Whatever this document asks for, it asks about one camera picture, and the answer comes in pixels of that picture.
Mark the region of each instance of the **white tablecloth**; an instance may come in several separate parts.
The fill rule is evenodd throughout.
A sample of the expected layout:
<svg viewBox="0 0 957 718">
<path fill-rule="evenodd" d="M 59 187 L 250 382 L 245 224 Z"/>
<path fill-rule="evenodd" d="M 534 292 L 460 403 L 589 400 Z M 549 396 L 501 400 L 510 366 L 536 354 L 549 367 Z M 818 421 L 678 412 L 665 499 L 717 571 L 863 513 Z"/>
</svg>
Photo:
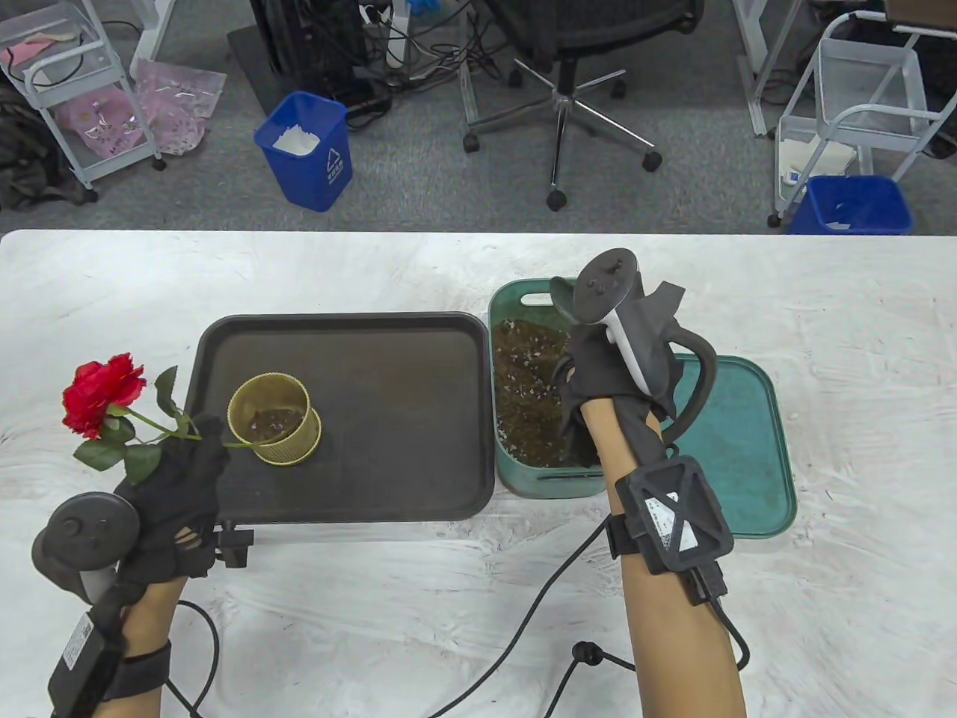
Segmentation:
<svg viewBox="0 0 957 718">
<path fill-rule="evenodd" d="M 50 511 L 110 489 L 71 458 L 59 393 L 131 351 L 186 371 L 220 317 L 464 310 L 508 281 L 574 275 L 623 245 L 645 285 L 688 287 L 682 323 L 775 383 L 799 498 L 784 535 L 739 541 L 725 607 L 753 651 L 749 714 L 957 715 L 957 240 L 19 232 L 0 243 L 0 715 L 50 711 L 82 606 L 31 565 Z M 605 499 L 498 488 L 456 524 L 262 527 L 249 568 L 191 581 L 223 662 L 211 718 L 419 718 L 502 650 Z M 596 546 L 554 587 L 499 674 L 453 716 L 535 718 L 577 640 L 630 656 L 619 573 Z M 173 679 L 195 695 L 204 624 L 177 616 Z M 556 717 L 639 713 L 633 676 L 580 668 Z M 164 714 L 183 715 L 171 696 Z"/>
</svg>

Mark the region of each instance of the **blue trash bin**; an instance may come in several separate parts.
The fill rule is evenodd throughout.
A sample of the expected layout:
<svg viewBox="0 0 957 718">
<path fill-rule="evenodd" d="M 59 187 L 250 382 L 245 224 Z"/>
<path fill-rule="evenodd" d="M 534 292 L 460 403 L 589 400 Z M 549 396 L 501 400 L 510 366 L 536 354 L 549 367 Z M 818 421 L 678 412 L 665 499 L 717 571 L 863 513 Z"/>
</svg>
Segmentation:
<svg viewBox="0 0 957 718">
<path fill-rule="evenodd" d="M 814 177 L 789 235 L 910 235 L 914 217 L 887 177 Z"/>
<path fill-rule="evenodd" d="M 284 131 L 296 125 L 319 138 L 312 152 L 297 155 L 273 147 Z M 307 210 L 328 210 L 352 179 L 345 105 L 338 102 L 294 92 L 256 131 L 256 144 L 286 199 Z"/>
</svg>

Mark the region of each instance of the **dark brown tray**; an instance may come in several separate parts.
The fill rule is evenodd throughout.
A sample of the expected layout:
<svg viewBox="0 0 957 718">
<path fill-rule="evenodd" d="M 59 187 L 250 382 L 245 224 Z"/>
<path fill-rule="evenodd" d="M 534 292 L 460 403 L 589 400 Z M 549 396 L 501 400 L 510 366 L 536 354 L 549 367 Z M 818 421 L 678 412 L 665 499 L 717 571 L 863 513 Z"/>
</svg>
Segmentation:
<svg viewBox="0 0 957 718">
<path fill-rule="evenodd" d="M 225 417 L 246 379 L 282 371 L 306 386 L 323 422 L 319 448 L 297 466 L 232 450 L 220 521 L 458 521 L 477 513 L 495 484 L 488 357 L 484 325 L 462 313 L 264 315 L 210 326 L 188 413 Z"/>
</svg>

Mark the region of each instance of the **pink bag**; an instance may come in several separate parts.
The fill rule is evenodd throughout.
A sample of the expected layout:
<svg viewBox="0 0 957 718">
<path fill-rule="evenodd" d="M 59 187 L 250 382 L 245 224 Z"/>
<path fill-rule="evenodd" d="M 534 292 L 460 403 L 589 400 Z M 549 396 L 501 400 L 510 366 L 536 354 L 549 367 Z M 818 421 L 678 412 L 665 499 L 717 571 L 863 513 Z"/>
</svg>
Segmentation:
<svg viewBox="0 0 957 718">
<path fill-rule="evenodd" d="M 140 60 L 137 99 L 165 154 L 196 149 L 222 93 L 226 76 L 163 62 Z M 60 126 L 72 129 L 103 159 L 125 152 L 143 139 L 126 95 L 110 85 L 64 103 L 56 113 Z"/>
<path fill-rule="evenodd" d="M 129 100 L 113 85 L 65 102 L 56 111 L 56 121 L 103 159 L 126 152 L 143 138 Z"/>
</svg>

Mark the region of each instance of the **gold mesh pot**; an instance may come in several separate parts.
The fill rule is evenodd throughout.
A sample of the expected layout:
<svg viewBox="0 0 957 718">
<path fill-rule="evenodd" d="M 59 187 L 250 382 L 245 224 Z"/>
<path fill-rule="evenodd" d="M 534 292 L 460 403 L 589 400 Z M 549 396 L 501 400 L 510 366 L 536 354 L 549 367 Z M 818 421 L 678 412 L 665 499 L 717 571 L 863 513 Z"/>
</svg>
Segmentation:
<svg viewBox="0 0 957 718">
<path fill-rule="evenodd" d="M 276 409 L 300 412 L 304 419 L 288 437 L 261 444 L 253 451 L 266 463 L 292 466 L 306 460 L 316 450 L 323 434 L 323 423 L 312 406 L 309 392 L 295 376 L 273 372 L 247 380 L 230 399 L 226 418 L 233 435 L 249 444 L 253 442 L 242 435 L 240 427 L 248 427 L 256 412 Z"/>
</svg>

